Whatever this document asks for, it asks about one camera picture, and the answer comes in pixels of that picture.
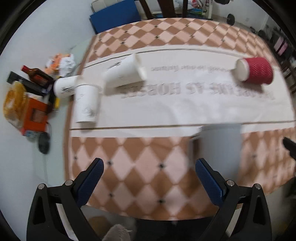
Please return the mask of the grey ribbed mug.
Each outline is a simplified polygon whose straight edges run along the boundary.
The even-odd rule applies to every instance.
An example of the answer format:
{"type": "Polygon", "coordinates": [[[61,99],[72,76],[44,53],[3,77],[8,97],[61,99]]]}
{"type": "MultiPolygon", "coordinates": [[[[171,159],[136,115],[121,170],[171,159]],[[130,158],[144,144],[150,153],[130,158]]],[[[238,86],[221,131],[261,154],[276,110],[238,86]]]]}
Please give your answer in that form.
{"type": "Polygon", "coordinates": [[[242,136],[238,123],[202,126],[189,139],[188,157],[195,162],[203,158],[224,179],[238,181],[242,136]]]}

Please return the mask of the red ripple paper cup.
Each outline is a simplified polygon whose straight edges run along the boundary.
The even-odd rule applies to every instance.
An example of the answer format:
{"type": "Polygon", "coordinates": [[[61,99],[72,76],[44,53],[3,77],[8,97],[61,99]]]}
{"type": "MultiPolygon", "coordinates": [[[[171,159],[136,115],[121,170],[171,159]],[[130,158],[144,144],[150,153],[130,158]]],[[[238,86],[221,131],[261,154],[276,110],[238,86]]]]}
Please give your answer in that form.
{"type": "Polygon", "coordinates": [[[273,68],[263,57],[241,58],[235,63],[235,77],[245,83],[270,85],[273,82],[273,68]]]}

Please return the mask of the white paper cup front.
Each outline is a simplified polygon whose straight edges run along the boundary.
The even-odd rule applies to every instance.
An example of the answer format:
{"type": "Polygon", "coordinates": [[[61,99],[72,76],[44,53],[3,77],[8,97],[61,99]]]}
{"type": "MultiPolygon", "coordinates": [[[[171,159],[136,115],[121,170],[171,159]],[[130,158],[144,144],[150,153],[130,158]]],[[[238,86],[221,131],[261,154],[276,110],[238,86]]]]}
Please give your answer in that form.
{"type": "Polygon", "coordinates": [[[100,98],[99,88],[95,85],[78,85],[74,94],[74,113],[76,123],[96,122],[100,98]]]}

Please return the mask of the white paper cup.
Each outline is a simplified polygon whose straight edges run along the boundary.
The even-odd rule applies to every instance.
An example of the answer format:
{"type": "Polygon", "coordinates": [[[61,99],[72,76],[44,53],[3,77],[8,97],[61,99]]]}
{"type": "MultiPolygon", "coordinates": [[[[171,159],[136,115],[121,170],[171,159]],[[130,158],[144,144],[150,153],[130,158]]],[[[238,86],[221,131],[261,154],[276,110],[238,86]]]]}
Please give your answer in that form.
{"type": "Polygon", "coordinates": [[[72,96],[75,92],[76,82],[79,75],[59,78],[53,85],[53,91],[58,98],[66,98],[72,96]]]}
{"type": "Polygon", "coordinates": [[[102,78],[109,88],[117,88],[147,80],[147,71],[138,54],[131,54],[109,67],[102,78]]]}
{"type": "Polygon", "coordinates": [[[95,85],[78,85],[74,94],[74,113],[76,123],[96,122],[100,98],[99,88],[95,85]]]}

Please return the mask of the white paper cup left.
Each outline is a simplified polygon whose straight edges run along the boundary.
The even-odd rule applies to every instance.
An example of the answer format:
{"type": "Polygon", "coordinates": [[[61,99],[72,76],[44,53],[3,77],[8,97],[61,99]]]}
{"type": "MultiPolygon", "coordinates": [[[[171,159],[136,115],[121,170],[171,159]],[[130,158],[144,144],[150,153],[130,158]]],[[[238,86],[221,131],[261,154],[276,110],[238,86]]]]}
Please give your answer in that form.
{"type": "Polygon", "coordinates": [[[75,92],[76,82],[79,75],[59,78],[53,85],[53,91],[58,98],[66,98],[72,96],[75,92]]]}

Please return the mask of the white paper cup centre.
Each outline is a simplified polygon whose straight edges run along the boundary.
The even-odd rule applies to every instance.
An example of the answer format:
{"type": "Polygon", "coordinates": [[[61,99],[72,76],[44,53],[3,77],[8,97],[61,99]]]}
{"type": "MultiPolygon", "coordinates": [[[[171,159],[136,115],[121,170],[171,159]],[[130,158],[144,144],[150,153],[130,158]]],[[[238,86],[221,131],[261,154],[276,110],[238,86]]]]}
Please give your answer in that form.
{"type": "Polygon", "coordinates": [[[147,80],[147,71],[138,54],[131,54],[109,67],[102,78],[109,88],[117,88],[147,80]]]}

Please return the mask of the black round disc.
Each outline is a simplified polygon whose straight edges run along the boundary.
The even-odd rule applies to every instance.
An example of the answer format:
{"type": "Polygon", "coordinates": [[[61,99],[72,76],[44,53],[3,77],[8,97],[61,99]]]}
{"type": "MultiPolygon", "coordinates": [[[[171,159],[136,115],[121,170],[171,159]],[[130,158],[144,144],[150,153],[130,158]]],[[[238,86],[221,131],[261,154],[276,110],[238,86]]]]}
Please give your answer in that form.
{"type": "Polygon", "coordinates": [[[48,154],[50,149],[50,136],[47,132],[40,133],[38,137],[38,149],[42,154],[48,154]]]}

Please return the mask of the small blue white packet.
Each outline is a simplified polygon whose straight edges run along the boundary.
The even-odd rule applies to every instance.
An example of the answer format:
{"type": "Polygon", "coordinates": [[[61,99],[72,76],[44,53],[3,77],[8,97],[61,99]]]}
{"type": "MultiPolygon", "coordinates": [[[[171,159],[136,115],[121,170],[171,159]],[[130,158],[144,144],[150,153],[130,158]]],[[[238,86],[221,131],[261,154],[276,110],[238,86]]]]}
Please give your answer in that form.
{"type": "Polygon", "coordinates": [[[27,138],[37,138],[39,136],[39,132],[32,131],[32,130],[23,130],[22,135],[27,138]]]}

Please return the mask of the orange window box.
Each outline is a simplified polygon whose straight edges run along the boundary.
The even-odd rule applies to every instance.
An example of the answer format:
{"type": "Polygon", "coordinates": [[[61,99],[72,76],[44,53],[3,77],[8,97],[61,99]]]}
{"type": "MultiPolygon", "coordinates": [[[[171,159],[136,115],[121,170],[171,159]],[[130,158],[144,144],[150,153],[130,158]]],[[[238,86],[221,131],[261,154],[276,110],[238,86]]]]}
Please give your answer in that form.
{"type": "Polygon", "coordinates": [[[39,100],[28,98],[20,128],[21,134],[23,130],[32,130],[40,133],[45,132],[48,120],[47,106],[48,104],[39,100]]]}

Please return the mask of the yellow plastic bag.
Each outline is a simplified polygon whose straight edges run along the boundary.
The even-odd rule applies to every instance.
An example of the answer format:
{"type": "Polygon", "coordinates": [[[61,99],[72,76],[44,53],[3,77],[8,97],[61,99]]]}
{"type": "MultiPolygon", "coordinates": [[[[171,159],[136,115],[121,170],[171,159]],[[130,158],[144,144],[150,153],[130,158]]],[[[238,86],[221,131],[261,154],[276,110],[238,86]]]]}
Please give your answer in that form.
{"type": "Polygon", "coordinates": [[[3,113],[5,119],[17,129],[20,129],[23,124],[27,103],[28,97],[24,85],[14,81],[6,94],[3,113]]]}

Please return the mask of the black bottle box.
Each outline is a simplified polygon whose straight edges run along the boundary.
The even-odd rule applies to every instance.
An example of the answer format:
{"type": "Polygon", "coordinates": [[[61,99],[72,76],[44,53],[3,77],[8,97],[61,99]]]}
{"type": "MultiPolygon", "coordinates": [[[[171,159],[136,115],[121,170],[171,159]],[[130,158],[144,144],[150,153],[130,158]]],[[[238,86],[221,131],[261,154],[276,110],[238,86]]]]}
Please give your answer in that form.
{"type": "Polygon", "coordinates": [[[28,93],[32,93],[32,94],[35,94],[35,95],[38,95],[38,96],[46,96],[49,91],[47,89],[44,89],[43,87],[21,77],[20,75],[14,73],[14,72],[10,72],[10,75],[8,76],[7,78],[7,83],[9,84],[13,84],[14,82],[19,82],[21,83],[25,90],[28,92],[28,93]]]}

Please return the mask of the small barbell on floor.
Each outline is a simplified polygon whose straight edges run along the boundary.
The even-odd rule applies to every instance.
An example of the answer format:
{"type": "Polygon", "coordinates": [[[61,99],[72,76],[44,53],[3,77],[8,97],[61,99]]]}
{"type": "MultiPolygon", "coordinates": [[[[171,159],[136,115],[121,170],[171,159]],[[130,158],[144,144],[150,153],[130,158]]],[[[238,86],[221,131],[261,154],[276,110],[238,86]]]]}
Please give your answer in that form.
{"type": "Polygon", "coordinates": [[[235,20],[234,15],[232,15],[232,14],[227,15],[226,23],[231,25],[231,26],[235,26],[235,27],[238,27],[238,28],[241,28],[241,29],[245,29],[245,30],[247,30],[249,32],[253,32],[253,33],[256,32],[256,30],[253,27],[248,27],[246,25],[243,25],[242,23],[237,22],[235,20]]]}

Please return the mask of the checkered brown pink tablecloth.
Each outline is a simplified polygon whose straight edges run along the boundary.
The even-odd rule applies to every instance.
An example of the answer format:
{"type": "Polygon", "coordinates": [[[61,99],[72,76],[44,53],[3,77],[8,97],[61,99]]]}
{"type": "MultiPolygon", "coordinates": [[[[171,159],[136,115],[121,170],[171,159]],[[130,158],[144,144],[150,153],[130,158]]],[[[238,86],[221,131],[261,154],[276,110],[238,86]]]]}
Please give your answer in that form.
{"type": "Polygon", "coordinates": [[[295,138],[295,112],[281,69],[258,35],[215,21],[140,21],[94,36],[78,73],[101,84],[100,75],[130,54],[146,67],[145,82],[104,94],[94,124],[76,123],[69,106],[66,179],[95,158],[104,161],[90,206],[152,220],[213,215],[188,147],[200,127],[216,123],[241,124],[240,185],[259,183],[269,194],[293,177],[295,161],[282,139],[295,138]],[[234,75],[238,59],[257,57],[273,68],[270,85],[234,75]]]}

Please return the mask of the dark liquor bottle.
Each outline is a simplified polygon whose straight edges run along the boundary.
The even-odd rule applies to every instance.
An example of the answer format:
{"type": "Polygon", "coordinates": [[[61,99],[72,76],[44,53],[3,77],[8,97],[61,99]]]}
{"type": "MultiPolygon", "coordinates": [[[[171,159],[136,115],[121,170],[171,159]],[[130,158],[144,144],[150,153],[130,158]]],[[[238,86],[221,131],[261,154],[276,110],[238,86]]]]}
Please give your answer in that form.
{"type": "Polygon", "coordinates": [[[55,81],[51,76],[38,68],[29,68],[23,65],[21,70],[28,75],[29,79],[33,83],[44,88],[48,88],[55,81]]]}

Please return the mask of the orange snack wrapper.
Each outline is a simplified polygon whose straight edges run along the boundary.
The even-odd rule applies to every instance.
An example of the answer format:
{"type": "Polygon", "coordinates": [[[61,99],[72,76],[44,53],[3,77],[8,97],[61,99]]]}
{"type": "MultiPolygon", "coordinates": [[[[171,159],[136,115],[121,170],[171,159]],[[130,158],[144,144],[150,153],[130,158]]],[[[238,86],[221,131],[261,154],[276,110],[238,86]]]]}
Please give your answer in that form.
{"type": "Polygon", "coordinates": [[[45,65],[44,72],[48,75],[57,74],[59,72],[60,62],[63,58],[70,57],[70,54],[58,53],[51,57],[45,65]]]}

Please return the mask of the crumpled white tissue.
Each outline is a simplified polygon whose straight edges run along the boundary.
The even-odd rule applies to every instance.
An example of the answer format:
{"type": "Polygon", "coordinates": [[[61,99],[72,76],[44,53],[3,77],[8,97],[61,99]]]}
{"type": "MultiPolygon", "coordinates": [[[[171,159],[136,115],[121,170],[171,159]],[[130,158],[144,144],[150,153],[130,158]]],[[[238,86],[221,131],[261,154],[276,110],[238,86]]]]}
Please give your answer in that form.
{"type": "Polygon", "coordinates": [[[66,77],[69,75],[76,66],[75,58],[73,54],[70,54],[70,57],[63,58],[60,62],[59,72],[57,74],[50,75],[54,78],[66,77]]]}

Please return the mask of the white barbell rack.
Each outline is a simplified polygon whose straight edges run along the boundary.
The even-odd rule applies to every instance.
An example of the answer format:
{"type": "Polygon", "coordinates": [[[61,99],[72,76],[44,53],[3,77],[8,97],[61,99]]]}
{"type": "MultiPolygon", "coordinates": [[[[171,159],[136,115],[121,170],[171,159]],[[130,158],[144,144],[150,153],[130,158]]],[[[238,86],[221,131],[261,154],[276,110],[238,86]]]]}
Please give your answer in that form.
{"type": "Polygon", "coordinates": [[[201,17],[207,20],[212,19],[212,11],[213,11],[213,0],[197,0],[202,13],[201,17]]]}

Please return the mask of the white red plastic bag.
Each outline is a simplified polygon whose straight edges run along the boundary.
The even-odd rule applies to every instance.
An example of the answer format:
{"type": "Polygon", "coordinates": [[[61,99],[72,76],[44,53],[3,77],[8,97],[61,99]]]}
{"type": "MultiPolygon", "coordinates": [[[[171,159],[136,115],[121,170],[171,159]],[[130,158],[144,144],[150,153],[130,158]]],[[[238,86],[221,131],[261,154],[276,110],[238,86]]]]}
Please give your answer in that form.
{"type": "Polygon", "coordinates": [[[195,9],[203,9],[203,2],[201,0],[188,0],[188,5],[190,8],[195,8],[195,9]]]}

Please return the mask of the dark wooden chair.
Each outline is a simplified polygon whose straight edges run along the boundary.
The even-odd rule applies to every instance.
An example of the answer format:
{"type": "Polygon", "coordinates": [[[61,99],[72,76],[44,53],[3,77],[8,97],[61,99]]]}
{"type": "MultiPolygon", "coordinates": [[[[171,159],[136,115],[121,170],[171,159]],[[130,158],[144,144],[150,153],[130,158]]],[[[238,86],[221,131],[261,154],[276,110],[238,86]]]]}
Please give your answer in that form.
{"type": "MultiPolygon", "coordinates": [[[[152,15],[152,12],[149,9],[149,6],[147,4],[147,1],[145,0],[139,0],[145,16],[148,20],[152,20],[154,17],[152,15]]],[[[177,14],[175,12],[175,7],[173,1],[165,1],[165,0],[157,0],[159,7],[161,9],[162,15],[164,18],[176,18],[177,14]]],[[[187,11],[188,11],[188,0],[183,0],[182,2],[182,18],[187,17],[187,11]]]]}

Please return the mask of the blue folded mat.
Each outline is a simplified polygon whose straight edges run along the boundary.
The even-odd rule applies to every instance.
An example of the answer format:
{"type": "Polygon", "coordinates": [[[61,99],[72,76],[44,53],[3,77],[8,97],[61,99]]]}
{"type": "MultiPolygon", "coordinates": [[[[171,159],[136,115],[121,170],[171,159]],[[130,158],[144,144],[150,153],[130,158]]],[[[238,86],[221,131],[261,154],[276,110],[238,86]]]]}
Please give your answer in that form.
{"type": "Polygon", "coordinates": [[[121,1],[90,16],[95,34],[141,20],[134,1],[121,1]]]}

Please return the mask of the white padded chair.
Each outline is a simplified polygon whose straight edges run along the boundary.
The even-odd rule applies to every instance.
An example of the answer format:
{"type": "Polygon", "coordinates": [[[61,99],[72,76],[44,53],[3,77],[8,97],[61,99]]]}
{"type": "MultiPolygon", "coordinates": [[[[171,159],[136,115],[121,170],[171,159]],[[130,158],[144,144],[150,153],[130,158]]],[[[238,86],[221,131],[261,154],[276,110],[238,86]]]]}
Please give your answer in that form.
{"type": "Polygon", "coordinates": [[[95,0],[91,3],[91,10],[93,13],[96,13],[119,2],[121,0],[95,0]]]}

